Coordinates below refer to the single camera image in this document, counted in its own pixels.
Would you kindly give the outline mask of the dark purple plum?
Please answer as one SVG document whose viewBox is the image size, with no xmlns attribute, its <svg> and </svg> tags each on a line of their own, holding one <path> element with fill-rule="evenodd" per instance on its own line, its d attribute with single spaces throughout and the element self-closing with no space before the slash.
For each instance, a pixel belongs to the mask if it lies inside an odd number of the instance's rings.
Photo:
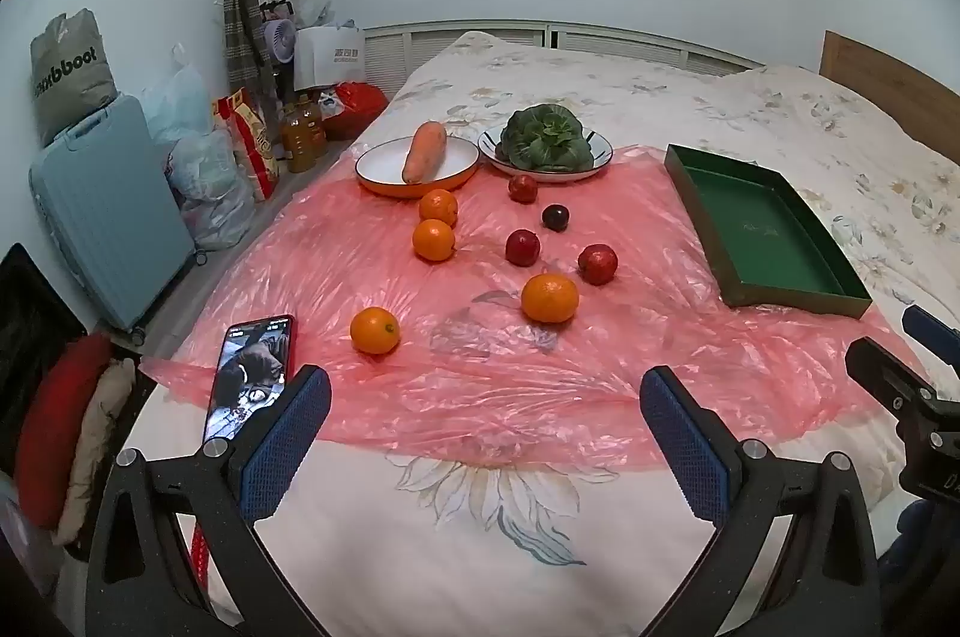
<svg viewBox="0 0 960 637">
<path fill-rule="evenodd" d="M 569 213 L 565 205 L 560 205 L 560 203 L 545 206 L 544 210 L 542 210 L 542 215 L 540 215 L 542 224 L 547 229 L 550 229 L 550 231 L 553 231 L 553 233 L 563 233 L 563 231 L 566 231 L 569 226 L 569 220 L 571 220 L 571 213 Z"/>
</svg>

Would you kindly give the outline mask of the red cushion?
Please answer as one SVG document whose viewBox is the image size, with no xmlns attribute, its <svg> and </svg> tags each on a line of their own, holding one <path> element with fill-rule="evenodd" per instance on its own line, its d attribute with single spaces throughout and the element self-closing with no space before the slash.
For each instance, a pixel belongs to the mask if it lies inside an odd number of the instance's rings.
<svg viewBox="0 0 960 637">
<path fill-rule="evenodd" d="M 110 339 L 86 335 L 68 346 L 34 395 L 14 459 L 18 502 L 34 527 L 59 525 L 83 417 L 109 362 Z"/>
</svg>

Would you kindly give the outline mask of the large orange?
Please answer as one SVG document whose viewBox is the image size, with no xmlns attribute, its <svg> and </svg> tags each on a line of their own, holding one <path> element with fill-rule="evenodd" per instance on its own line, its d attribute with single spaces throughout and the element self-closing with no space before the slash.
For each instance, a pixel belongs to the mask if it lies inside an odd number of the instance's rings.
<svg viewBox="0 0 960 637">
<path fill-rule="evenodd" d="M 578 307 L 578 286 L 558 273 L 535 275 L 521 291 L 521 309 L 537 323 L 562 325 L 576 316 Z"/>
</svg>

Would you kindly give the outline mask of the pink plastic sheet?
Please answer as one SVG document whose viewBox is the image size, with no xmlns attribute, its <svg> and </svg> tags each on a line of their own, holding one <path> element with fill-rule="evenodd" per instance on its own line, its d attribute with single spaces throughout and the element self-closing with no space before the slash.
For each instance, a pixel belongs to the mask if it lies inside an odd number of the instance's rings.
<svg viewBox="0 0 960 637">
<path fill-rule="evenodd" d="M 578 312 L 562 327 L 521 309 L 529 272 L 506 260 L 505 244 L 537 215 L 509 198 L 501 176 L 478 172 L 460 188 L 454 256 L 428 263 L 413 252 L 415 203 L 366 192 L 340 161 L 278 213 L 179 350 L 150 359 L 146 373 L 174 398 L 205 405 L 226 328 L 288 314 L 295 361 L 331 378 L 325 439 L 487 467 L 643 468 L 656 456 L 638 414 L 651 367 L 670 367 L 736 434 L 781 442 L 877 414 L 846 374 L 855 339 L 910 355 L 878 311 L 850 318 L 724 304 L 656 151 L 628 149 L 597 178 L 556 188 L 556 198 L 571 223 L 545 234 L 540 272 L 576 277 L 590 244 L 619 256 L 610 283 L 581 286 Z M 350 322 L 366 307 L 400 323 L 386 356 L 352 344 Z"/>
</svg>

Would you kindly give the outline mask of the amber oil bottle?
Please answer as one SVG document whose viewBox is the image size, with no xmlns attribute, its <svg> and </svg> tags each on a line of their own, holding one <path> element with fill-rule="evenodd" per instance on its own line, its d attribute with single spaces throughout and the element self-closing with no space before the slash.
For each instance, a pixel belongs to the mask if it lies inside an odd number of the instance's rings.
<svg viewBox="0 0 960 637">
<path fill-rule="evenodd" d="M 308 94 L 283 107 L 281 141 L 286 153 L 286 164 L 293 174 L 306 172 L 316 166 L 325 153 L 325 132 L 322 112 Z"/>
</svg>

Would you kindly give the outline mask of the grey foodboot bag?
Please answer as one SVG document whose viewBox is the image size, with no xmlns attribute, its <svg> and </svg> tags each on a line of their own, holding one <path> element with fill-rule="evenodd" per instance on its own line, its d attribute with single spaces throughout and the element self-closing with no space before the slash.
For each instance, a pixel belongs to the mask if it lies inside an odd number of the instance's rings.
<svg viewBox="0 0 960 637">
<path fill-rule="evenodd" d="M 54 16 L 32 39 L 31 84 L 44 146 L 117 98 L 103 35 L 89 8 Z"/>
</svg>

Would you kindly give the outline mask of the red plastic bag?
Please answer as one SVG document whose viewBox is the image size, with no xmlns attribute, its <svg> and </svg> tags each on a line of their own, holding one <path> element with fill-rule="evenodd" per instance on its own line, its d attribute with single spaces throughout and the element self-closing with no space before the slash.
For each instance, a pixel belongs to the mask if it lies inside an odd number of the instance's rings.
<svg viewBox="0 0 960 637">
<path fill-rule="evenodd" d="M 322 89 L 317 104 L 325 137 L 346 142 L 358 139 L 381 116 L 389 100 L 376 85 L 347 82 Z"/>
</svg>

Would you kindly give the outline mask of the light blue suitcase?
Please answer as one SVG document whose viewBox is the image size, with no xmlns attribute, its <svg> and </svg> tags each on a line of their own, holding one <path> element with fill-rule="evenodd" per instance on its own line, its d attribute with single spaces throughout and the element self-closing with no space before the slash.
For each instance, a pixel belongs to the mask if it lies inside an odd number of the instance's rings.
<svg viewBox="0 0 960 637">
<path fill-rule="evenodd" d="M 107 325 L 137 333 L 195 257 L 140 101 L 122 94 L 59 133 L 29 185 L 76 283 Z"/>
</svg>

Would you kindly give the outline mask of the orange rimmed white bowl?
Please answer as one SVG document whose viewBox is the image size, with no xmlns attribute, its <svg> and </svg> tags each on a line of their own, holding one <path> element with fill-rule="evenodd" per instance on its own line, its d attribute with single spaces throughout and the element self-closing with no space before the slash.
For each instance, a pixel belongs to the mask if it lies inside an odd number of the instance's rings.
<svg viewBox="0 0 960 637">
<path fill-rule="evenodd" d="M 355 163 L 358 182 L 371 194 L 387 199 L 415 200 L 430 190 L 454 190 L 477 172 L 480 153 L 475 143 L 449 137 L 446 156 L 434 178 L 420 184 L 405 184 L 402 169 L 409 154 L 412 137 L 393 139 L 364 151 Z"/>
</svg>

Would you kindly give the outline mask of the white radiator cover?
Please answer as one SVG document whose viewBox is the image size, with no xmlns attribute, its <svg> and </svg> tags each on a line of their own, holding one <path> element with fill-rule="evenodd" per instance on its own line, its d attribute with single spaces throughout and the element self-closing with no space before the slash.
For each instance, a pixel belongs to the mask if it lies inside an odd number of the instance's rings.
<svg viewBox="0 0 960 637">
<path fill-rule="evenodd" d="M 366 29 L 366 78 L 393 98 L 420 65 L 471 31 L 488 32 L 506 43 L 615 55 L 716 77 L 760 66 L 726 50 L 631 29 L 534 20 L 448 20 Z"/>
</svg>

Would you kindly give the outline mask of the red yellow rice sack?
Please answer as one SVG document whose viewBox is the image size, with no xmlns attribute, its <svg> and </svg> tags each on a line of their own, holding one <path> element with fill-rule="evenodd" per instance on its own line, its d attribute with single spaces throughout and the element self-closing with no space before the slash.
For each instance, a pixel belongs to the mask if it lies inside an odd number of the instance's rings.
<svg viewBox="0 0 960 637">
<path fill-rule="evenodd" d="M 245 86 L 213 103 L 213 122 L 228 132 L 254 200 L 267 202 L 277 188 L 280 168 L 265 122 Z"/>
</svg>

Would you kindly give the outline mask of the beige cushion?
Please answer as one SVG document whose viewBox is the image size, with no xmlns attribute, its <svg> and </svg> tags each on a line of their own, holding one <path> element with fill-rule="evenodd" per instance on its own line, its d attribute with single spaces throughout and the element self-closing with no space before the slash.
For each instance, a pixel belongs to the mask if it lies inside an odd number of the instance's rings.
<svg viewBox="0 0 960 637">
<path fill-rule="evenodd" d="M 93 502 L 96 473 L 106 458 L 110 436 L 132 393 L 133 382 L 135 362 L 132 359 L 112 361 L 99 377 L 76 442 L 64 511 L 53 534 L 55 546 L 70 545 L 80 536 Z"/>
</svg>

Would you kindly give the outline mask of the small red apple top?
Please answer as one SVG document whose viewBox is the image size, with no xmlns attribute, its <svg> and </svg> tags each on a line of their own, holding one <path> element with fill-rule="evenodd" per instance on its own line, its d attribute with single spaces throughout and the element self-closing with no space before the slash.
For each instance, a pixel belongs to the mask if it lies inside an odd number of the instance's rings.
<svg viewBox="0 0 960 637">
<path fill-rule="evenodd" d="M 513 202 L 521 203 L 521 205 L 532 205 L 532 203 L 537 202 L 539 184 L 532 176 L 517 174 L 517 176 L 512 176 L 509 179 L 508 195 Z"/>
</svg>

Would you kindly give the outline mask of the wooden headboard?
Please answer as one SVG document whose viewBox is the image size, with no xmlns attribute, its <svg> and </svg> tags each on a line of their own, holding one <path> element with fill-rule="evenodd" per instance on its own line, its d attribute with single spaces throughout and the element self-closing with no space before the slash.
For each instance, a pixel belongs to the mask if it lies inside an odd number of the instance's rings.
<svg viewBox="0 0 960 637">
<path fill-rule="evenodd" d="M 960 98 L 926 73 L 827 29 L 818 73 L 887 112 L 913 140 L 960 161 Z"/>
</svg>

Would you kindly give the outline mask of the smartphone with red case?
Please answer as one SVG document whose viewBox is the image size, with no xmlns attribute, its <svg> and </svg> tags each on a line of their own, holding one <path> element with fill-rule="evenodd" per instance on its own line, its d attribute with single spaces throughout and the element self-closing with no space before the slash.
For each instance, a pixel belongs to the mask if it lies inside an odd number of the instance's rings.
<svg viewBox="0 0 960 637">
<path fill-rule="evenodd" d="M 293 316 L 226 328 L 203 424 L 205 442 L 235 439 L 252 414 L 280 398 L 290 374 L 294 334 Z"/>
</svg>

